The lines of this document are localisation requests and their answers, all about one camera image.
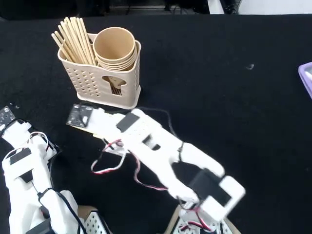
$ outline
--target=beige plastic holder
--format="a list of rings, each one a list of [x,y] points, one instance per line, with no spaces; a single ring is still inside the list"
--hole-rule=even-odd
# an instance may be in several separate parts
[[[97,35],[88,34],[88,36],[93,42]],[[79,99],[133,109],[141,92],[139,85],[141,44],[137,40],[136,49],[136,60],[128,71],[109,71],[98,66],[69,62],[60,49],[58,58],[63,63]]]

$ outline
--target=circuit board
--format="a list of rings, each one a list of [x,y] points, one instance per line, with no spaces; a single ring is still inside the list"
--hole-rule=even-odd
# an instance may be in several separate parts
[[[0,130],[2,130],[8,123],[15,119],[14,114],[8,106],[0,110]]]
[[[66,124],[73,127],[85,128],[88,126],[92,111],[93,108],[90,106],[74,104]]]

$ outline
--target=hole in holder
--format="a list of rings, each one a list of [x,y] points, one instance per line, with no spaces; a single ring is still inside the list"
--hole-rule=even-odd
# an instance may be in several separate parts
[[[121,86],[127,84],[126,81],[113,76],[103,76],[102,79],[110,84],[112,94],[122,96]]]

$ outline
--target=wooden chopstick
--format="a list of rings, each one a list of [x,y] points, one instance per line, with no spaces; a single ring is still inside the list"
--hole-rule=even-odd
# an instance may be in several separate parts
[[[77,59],[75,58],[73,52],[70,50],[70,48],[68,47],[68,45],[66,44],[66,42],[64,41],[64,39],[61,37],[61,35],[59,34],[58,31],[55,31],[54,34],[57,36],[58,40],[62,43],[64,49],[66,50],[66,52],[69,54],[69,57],[71,58],[71,60],[73,62],[76,62]]]
[[[63,28],[63,30],[64,30],[64,33],[66,34],[66,36],[67,36],[67,38],[68,38],[68,40],[69,40],[69,42],[70,42],[70,44],[71,44],[71,47],[73,48],[74,53],[76,54],[76,57],[79,59],[80,63],[83,63],[83,60],[82,60],[82,58],[80,57],[80,54],[78,53],[78,49],[77,49],[77,47],[76,47],[76,44],[74,43],[74,40],[72,39],[72,36],[71,36],[71,34],[70,34],[70,32],[69,32],[69,29],[68,29],[68,27],[67,27],[67,23],[61,21],[60,24],[62,25],[62,28]]]
[[[94,54],[93,54],[93,49],[92,49],[91,44],[90,44],[90,41],[89,41],[89,37],[88,37],[88,34],[87,34],[86,27],[84,26],[83,19],[80,18],[79,21],[80,21],[80,23],[81,23],[84,36],[85,36],[85,38],[86,38],[86,42],[87,42],[87,45],[88,45],[88,48],[89,48],[89,52],[90,52],[90,56],[91,56],[91,59],[92,59],[92,63],[93,63],[94,66],[96,66],[96,65],[97,65],[96,59],[95,59],[95,56],[94,56]]]
[[[68,61],[80,64],[97,65],[97,59],[82,18],[66,17],[58,25],[52,38]]]
[[[71,21],[68,19],[68,17],[66,17],[65,20],[66,20],[66,22],[67,22],[67,25],[68,25],[69,30],[70,30],[70,32],[71,32],[71,36],[72,36],[72,38],[74,39],[75,46],[76,46],[77,49],[78,49],[78,53],[79,53],[79,55],[80,55],[82,61],[84,62],[84,64],[88,64],[88,61],[87,61],[87,59],[86,59],[85,56],[84,56],[82,47],[81,47],[81,45],[80,45],[80,43],[79,43],[78,37],[77,37],[77,35],[76,35],[76,32],[75,32],[75,30],[74,30],[74,28],[73,28],[73,25],[72,25]]]
[[[64,41],[65,41],[65,43],[67,44],[68,48],[71,50],[72,54],[74,55],[76,63],[81,63],[79,57],[77,56],[77,54],[76,54],[76,52],[75,52],[73,46],[71,45],[71,43],[70,43],[70,41],[69,41],[69,39],[68,39],[66,33],[64,32],[62,26],[58,25],[58,29],[59,29],[61,35],[63,36]]]
[[[78,37],[79,45],[80,45],[80,47],[82,48],[83,55],[84,55],[85,59],[87,60],[87,64],[90,64],[90,61],[89,61],[89,59],[88,59],[87,50],[86,50],[86,47],[85,47],[84,44],[83,44],[83,40],[82,40],[82,37],[81,37],[81,33],[80,33],[80,31],[79,31],[79,27],[78,27],[78,23],[77,23],[76,17],[71,17],[71,18],[70,18],[70,21],[71,21],[72,26],[73,26],[73,29],[75,30],[76,35],[77,35],[77,37]]]
[[[84,35],[83,28],[82,28],[82,25],[81,25],[81,22],[79,19],[77,19],[77,24],[78,24],[78,28],[79,28],[79,34],[80,34],[81,39],[82,39],[83,48],[84,48],[84,51],[86,52],[86,56],[88,58],[88,62],[89,62],[89,64],[93,64],[92,59],[91,59],[91,55],[90,55],[90,51],[89,51],[89,48],[87,45],[87,40],[86,40],[86,37]]]
[[[51,34],[52,38],[54,39],[54,41],[56,42],[56,44],[59,46],[59,48],[61,49],[61,51],[63,52],[63,54],[65,55],[65,57],[67,58],[68,61],[72,62],[71,58],[69,57],[68,53],[66,52],[66,50],[64,49],[63,45],[60,43],[59,39],[55,36],[54,33]]]

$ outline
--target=perforated metal plate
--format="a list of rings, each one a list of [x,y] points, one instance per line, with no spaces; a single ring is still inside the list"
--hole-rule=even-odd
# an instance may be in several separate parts
[[[91,212],[84,223],[87,234],[110,234],[108,227],[102,222],[97,212]]]

